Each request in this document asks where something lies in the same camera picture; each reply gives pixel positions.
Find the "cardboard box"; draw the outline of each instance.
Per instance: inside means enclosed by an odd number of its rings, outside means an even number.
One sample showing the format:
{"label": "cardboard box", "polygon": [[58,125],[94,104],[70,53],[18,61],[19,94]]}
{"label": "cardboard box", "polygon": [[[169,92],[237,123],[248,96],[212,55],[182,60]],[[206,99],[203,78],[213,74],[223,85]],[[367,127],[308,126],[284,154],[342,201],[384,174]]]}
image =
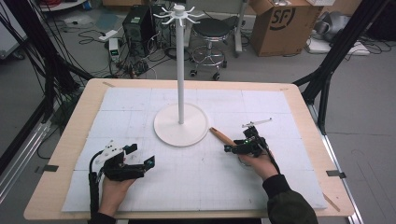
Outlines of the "cardboard box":
{"label": "cardboard box", "polygon": [[352,16],[360,3],[361,0],[336,0],[331,7],[323,8],[323,12],[340,11],[346,16]]}
{"label": "cardboard box", "polygon": [[289,0],[290,5],[275,6],[272,0],[250,0],[257,13],[250,44],[258,56],[298,54],[314,28],[323,7],[305,0]]}
{"label": "cardboard box", "polygon": [[335,0],[306,0],[312,6],[332,6]]}

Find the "wooden stick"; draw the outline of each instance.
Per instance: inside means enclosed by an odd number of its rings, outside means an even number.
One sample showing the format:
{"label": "wooden stick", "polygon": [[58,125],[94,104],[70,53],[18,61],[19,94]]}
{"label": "wooden stick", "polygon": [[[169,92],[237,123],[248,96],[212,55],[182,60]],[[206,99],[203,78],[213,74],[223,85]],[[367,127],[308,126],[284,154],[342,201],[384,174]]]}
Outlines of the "wooden stick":
{"label": "wooden stick", "polygon": [[225,145],[236,146],[236,143],[233,140],[224,135],[224,133],[221,133],[219,130],[211,127],[209,131],[212,132]]}

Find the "floor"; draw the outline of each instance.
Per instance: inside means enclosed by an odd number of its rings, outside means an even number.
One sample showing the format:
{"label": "floor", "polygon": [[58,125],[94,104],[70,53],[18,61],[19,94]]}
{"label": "floor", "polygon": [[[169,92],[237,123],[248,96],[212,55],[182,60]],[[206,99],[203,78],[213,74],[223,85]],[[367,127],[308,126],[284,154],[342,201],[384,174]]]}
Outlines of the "floor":
{"label": "floor", "polygon": [[[60,16],[82,12],[97,21],[103,10],[85,12],[76,8]],[[117,30],[120,27],[122,13],[118,15],[121,16],[111,29]],[[78,41],[81,37],[78,33],[79,31],[62,33],[67,49],[87,71],[108,71],[104,45],[97,42],[80,45]],[[192,41],[196,45],[202,44],[197,39]],[[315,71],[326,56],[303,51],[302,54],[293,57],[259,58],[251,46],[247,46],[238,58],[234,58],[232,40],[228,46],[222,43],[219,46],[229,55],[228,67],[221,69],[219,81],[291,83]],[[158,55],[153,55],[153,58],[161,58],[163,52],[158,51],[156,54]],[[396,223],[396,175],[393,175],[393,171],[396,170],[395,59],[396,50],[391,50],[369,56],[352,56],[349,61],[343,60],[335,71],[330,89],[326,118],[327,135],[341,168],[346,173],[346,182],[361,212],[363,222],[368,224]],[[185,63],[186,74],[192,68],[190,62]],[[94,74],[102,77],[106,72]],[[211,80],[213,74],[213,70],[203,69],[197,77],[186,75],[185,78]],[[161,63],[141,78],[177,79],[176,61]],[[0,62],[0,153],[4,153],[41,99],[42,91],[27,59],[8,58]],[[39,151],[42,157],[50,157],[59,137],[57,130],[41,146]],[[43,167],[47,162],[37,154],[29,161],[0,204],[0,223],[85,223],[70,220],[38,222],[23,218],[23,211],[40,178],[37,167]],[[344,218],[336,217],[322,217],[319,222],[347,223]]]}

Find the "power strip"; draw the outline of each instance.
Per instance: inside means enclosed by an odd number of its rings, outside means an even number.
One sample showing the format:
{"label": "power strip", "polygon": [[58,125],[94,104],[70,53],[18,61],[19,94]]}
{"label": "power strip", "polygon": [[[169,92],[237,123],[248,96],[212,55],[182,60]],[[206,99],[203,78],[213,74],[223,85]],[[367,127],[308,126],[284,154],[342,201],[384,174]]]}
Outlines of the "power strip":
{"label": "power strip", "polygon": [[111,31],[107,32],[105,36],[102,36],[102,35],[99,36],[99,39],[101,39],[101,40],[107,40],[107,39],[109,39],[111,36],[113,36],[113,35],[116,34],[116,33],[117,33],[117,31],[111,30]]}

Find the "white paper sheet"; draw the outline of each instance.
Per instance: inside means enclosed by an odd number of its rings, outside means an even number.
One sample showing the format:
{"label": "white paper sheet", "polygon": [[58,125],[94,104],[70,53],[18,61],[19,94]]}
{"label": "white paper sheet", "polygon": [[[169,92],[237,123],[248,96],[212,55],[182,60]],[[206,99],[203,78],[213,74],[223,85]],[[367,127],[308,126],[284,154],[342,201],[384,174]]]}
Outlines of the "white paper sheet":
{"label": "white paper sheet", "polygon": [[[177,90],[110,88],[78,159],[64,212],[90,210],[88,166],[110,140],[137,143],[126,157],[137,164],[155,155],[156,165],[128,191],[120,211],[203,211],[265,209],[262,180],[237,157],[225,153],[212,133],[192,147],[170,147],[153,128],[157,112],[177,102]],[[314,208],[325,208],[321,189],[283,92],[185,90],[185,102],[203,109],[210,122],[232,139],[244,139],[242,124],[257,125],[290,186]],[[94,165],[98,171],[103,164]]]}

